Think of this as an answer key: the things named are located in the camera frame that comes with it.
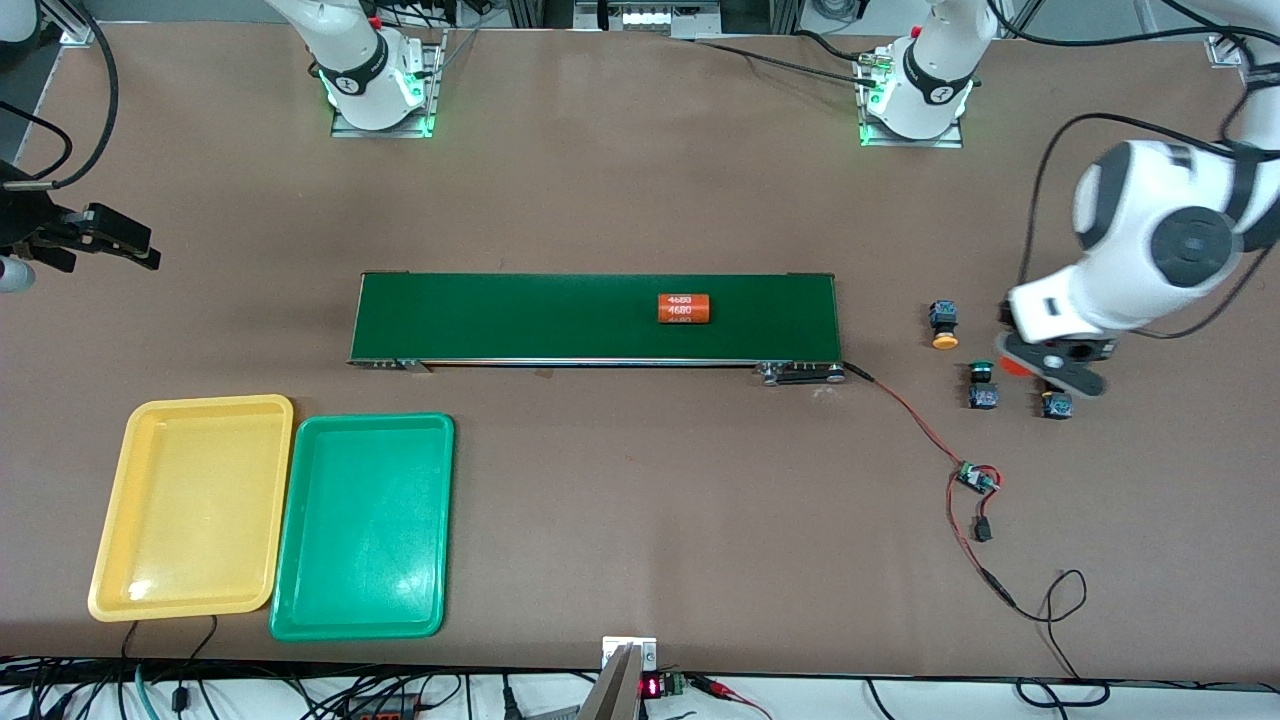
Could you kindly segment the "yellow plastic tray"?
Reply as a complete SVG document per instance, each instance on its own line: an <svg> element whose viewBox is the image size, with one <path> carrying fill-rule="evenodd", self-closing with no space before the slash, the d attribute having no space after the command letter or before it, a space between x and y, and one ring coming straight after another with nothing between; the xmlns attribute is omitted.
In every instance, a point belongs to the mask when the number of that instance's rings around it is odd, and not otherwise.
<svg viewBox="0 0 1280 720"><path fill-rule="evenodd" d="M159 400L129 416L87 607L101 623L252 612L271 597L294 409Z"/></svg>

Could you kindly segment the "green plastic tray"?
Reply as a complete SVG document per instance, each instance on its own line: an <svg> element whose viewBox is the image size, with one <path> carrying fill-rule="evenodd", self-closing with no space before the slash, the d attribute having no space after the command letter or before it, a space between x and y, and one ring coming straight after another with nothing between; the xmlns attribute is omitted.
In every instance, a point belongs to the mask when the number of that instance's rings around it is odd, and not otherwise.
<svg viewBox="0 0 1280 720"><path fill-rule="evenodd" d="M434 635L445 616L454 421L312 416L294 438L271 635L285 643Z"/></svg>

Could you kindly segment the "green belt conveyor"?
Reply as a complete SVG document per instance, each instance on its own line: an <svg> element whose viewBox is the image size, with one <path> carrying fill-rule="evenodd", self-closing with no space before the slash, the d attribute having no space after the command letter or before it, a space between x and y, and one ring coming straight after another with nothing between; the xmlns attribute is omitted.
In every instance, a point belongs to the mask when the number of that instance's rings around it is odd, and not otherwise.
<svg viewBox="0 0 1280 720"><path fill-rule="evenodd" d="M705 325L662 325L659 293L708 293ZM767 386L845 379L835 278L782 274L370 272L349 364L745 368Z"/></svg>

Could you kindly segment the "grey lit control box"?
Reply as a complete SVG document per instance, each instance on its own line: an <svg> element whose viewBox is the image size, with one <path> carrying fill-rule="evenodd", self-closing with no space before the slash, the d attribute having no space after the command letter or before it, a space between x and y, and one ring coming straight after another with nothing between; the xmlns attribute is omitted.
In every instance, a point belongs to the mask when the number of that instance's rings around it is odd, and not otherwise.
<svg viewBox="0 0 1280 720"><path fill-rule="evenodd" d="M703 38L722 32L719 0L573 0L572 29Z"/></svg>

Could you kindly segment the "red clip lead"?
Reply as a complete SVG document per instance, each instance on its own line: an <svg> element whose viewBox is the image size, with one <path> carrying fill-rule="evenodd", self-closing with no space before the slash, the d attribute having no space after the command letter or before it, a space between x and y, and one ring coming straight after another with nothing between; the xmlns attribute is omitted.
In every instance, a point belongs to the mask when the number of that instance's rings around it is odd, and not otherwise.
<svg viewBox="0 0 1280 720"><path fill-rule="evenodd" d="M741 696L739 692L733 691L732 688L721 682L713 680L707 675L696 673L685 673L684 676L686 683L690 684L690 687L694 688L695 691L699 691L719 701L746 706L762 714L765 720L774 720L774 717L768 710L762 707L759 703L748 700L746 697Z"/></svg>

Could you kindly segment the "black inline switch with leads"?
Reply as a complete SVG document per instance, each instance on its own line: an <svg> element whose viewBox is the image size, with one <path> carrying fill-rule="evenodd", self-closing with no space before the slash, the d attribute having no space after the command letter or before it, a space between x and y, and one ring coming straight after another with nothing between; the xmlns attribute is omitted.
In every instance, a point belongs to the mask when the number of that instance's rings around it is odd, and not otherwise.
<svg viewBox="0 0 1280 720"><path fill-rule="evenodd" d="M992 529L988 516L989 503L997 497L997 493L1004 487L1002 473L991 465L978 466L980 475L984 478L986 493L975 506L975 520L973 527L973 538L979 543L984 543L992 539Z"/></svg>

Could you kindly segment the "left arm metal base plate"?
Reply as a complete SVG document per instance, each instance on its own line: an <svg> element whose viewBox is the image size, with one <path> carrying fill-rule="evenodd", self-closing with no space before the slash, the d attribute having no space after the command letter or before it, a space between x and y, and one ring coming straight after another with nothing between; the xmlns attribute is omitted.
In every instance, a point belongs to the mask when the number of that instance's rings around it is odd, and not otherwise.
<svg viewBox="0 0 1280 720"><path fill-rule="evenodd" d="M856 90L859 140L863 147L960 149L961 118L974 88L968 81L954 92L942 87L947 101L925 102L919 90L896 78L891 46L861 53L851 61L854 77L870 83Z"/></svg>

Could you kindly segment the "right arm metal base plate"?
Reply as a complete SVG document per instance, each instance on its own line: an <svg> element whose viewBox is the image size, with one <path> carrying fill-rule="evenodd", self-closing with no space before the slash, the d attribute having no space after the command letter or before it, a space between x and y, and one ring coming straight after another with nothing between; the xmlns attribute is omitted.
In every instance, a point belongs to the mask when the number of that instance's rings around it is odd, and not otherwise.
<svg viewBox="0 0 1280 720"><path fill-rule="evenodd" d="M404 36L393 28L378 31L388 41L388 63L358 96L355 118L387 120L378 128L355 124L344 113L351 99L321 78L332 109L333 138L430 138L434 135L442 90L444 47Z"/></svg>

